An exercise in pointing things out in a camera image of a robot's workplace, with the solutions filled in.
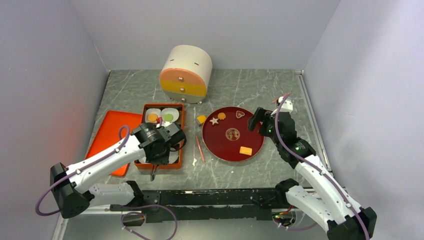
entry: gray wall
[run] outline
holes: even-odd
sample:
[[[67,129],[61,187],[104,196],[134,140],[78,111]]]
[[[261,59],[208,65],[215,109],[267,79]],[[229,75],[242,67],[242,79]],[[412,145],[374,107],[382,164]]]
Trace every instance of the gray wall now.
[[[218,69],[303,69],[340,0],[72,0],[108,69],[203,48]]]
[[[375,240],[423,239],[424,2],[342,0],[305,68],[337,179]]]
[[[83,159],[108,73],[68,1],[0,6],[0,238],[47,240],[58,215],[35,203],[52,165]]]

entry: yellow sponge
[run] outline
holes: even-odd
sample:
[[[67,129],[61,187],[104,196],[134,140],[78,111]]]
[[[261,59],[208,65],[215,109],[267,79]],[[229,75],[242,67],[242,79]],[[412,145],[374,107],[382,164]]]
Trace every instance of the yellow sponge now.
[[[252,156],[252,149],[250,147],[241,146],[240,153],[244,155]]]
[[[205,121],[206,121],[205,115],[200,115],[200,116],[196,117],[197,125],[202,125]]]

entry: orange pencil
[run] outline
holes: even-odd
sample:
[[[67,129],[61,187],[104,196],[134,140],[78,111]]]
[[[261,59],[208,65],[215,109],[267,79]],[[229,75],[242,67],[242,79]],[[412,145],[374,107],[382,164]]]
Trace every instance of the orange pencil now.
[[[196,136],[196,142],[197,142],[197,146],[199,147],[199,151],[200,151],[200,155],[201,155],[201,159],[203,161],[203,164],[206,164],[205,163],[205,157],[203,156],[202,148],[200,147],[200,142],[199,142],[198,136]]]

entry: gray marble table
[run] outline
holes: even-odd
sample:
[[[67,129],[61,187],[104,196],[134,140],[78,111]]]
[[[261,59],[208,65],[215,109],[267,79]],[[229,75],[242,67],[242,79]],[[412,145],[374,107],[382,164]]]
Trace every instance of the gray marble table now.
[[[167,97],[159,84],[160,70],[113,70],[95,120],[91,140],[99,129],[107,111],[142,113],[148,103],[176,103]],[[205,162],[202,162],[195,136],[202,137],[201,127],[195,117],[208,116],[213,111],[237,106],[252,113],[257,107],[273,110],[272,100],[291,92],[294,110],[291,114],[298,135],[319,150],[315,131],[294,70],[228,69],[213,70],[203,104],[185,104],[187,144],[184,147],[181,169],[157,172],[150,181],[150,170],[139,170],[132,163],[125,177],[106,176],[99,183],[119,184],[134,180],[144,190],[224,189],[224,188],[273,188],[287,178],[293,178],[303,187],[310,187],[302,176],[280,159],[270,139],[265,139],[260,152],[243,162],[229,162],[211,154],[202,144]]]

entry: orange cutting board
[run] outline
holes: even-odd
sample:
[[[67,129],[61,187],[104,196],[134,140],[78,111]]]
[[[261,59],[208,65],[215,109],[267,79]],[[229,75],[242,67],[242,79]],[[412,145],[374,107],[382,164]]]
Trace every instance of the orange cutting board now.
[[[119,142],[119,129],[123,125],[128,125],[132,131],[134,128],[138,127],[142,123],[142,120],[142,114],[124,111],[108,111],[104,116],[103,122],[98,128],[97,134],[95,135],[91,147],[88,150],[87,156],[85,158],[90,158]],[[123,130],[121,137],[125,137],[125,134],[125,130]],[[114,172],[112,172],[110,175],[123,177],[127,174],[129,166],[129,163],[125,164]]]

